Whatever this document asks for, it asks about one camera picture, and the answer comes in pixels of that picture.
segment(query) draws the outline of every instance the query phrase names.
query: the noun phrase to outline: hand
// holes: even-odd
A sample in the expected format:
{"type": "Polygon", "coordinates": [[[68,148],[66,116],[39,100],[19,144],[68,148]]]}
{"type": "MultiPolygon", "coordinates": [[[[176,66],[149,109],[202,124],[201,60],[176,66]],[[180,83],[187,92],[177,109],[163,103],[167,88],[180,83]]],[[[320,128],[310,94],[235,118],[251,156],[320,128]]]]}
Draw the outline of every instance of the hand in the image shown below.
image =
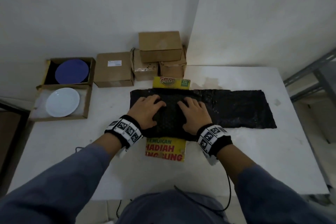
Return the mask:
{"type": "Polygon", "coordinates": [[[152,95],[146,98],[140,97],[131,109],[129,109],[127,115],[135,119],[139,123],[141,129],[156,126],[157,122],[153,121],[153,116],[162,106],[166,106],[166,103],[163,101],[154,104],[157,99],[160,99],[158,95],[152,95]]]}
{"type": "Polygon", "coordinates": [[[187,123],[183,125],[183,129],[192,135],[196,135],[201,127],[211,124],[212,120],[203,102],[197,102],[196,99],[190,97],[186,97],[184,100],[188,103],[189,107],[181,101],[177,103],[187,119],[187,123]]]}

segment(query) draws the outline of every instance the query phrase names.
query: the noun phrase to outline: wristband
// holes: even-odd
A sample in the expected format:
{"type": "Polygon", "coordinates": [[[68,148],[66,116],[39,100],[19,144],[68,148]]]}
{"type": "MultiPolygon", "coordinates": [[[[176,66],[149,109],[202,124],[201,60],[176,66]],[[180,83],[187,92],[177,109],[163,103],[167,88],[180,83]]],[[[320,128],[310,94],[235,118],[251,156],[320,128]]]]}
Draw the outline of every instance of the wristband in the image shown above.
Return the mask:
{"type": "Polygon", "coordinates": [[[143,137],[139,123],[128,115],[121,116],[112,122],[104,133],[116,136],[121,143],[121,148],[124,146],[129,148],[143,137]]]}
{"type": "Polygon", "coordinates": [[[225,146],[232,144],[231,137],[225,135],[227,132],[219,125],[208,124],[201,127],[198,132],[198,143],[205,156],[217,155],[225,146]]]}

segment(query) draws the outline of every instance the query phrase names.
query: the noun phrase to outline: white ceramic plate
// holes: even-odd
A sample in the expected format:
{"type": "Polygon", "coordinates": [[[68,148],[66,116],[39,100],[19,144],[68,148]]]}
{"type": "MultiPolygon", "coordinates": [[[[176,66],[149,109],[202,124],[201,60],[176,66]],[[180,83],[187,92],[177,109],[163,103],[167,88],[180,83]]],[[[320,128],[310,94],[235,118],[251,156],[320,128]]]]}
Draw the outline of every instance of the white ceramic plate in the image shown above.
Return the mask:
{"type": "Polygon", "coordinates": [[[64,117],[73,113],[79,105],[79,94],[72,88],[54,91],[45,104],[46,111],[53,117],[64,117]]]}

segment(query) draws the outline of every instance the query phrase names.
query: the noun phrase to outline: table surface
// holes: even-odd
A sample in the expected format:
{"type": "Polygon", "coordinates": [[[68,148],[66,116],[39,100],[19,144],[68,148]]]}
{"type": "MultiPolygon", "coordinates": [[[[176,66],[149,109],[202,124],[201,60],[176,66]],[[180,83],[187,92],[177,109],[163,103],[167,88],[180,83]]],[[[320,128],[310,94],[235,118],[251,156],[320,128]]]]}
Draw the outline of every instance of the table surface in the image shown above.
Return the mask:
{"type": "MultiPolygon", "coordinates": [[[[328,193],[276,68],[187,66],[185,79],[191,80],[191,89],[262,90],[278,128],[228,129],[234,145],[296,192],[328,193]]],[[[73,154],[77,146],[94,141],[128,111],[130,91],[151,87],[151,81],[135,82],[133,87],[94,85],[87,120],[36,122],[9,191],[73,154]]],[[[187,142],[185,161],[174,162],[146,157],[142,139],[123,158],[111,161],[92,199],[129,199],[174,185],[213,197],[229,194],[224,168],[220,163],[210,166],[197,143],[187,142]]]]}

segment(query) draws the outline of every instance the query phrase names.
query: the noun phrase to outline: black textured sheet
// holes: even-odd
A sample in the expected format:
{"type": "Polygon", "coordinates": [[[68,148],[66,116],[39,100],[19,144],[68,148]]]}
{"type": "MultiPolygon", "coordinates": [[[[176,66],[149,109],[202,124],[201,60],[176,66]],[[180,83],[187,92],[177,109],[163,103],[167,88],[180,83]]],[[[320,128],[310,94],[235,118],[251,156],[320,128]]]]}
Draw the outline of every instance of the black textured sheet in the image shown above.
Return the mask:
{"type": "Polygon", "coordinates": [[[223,128],[276,128],[272,112],[261,90],[176,90],[148,89],[131,91],[130,107],[140,97],[158,94],[166,102],[153,120],[157,126],[143,131],[145,137],[177,137],[196,140],[186,133],[182,125],[186,119],[177,105],[185,97],[205,103],[212,122],[223,128]]]}

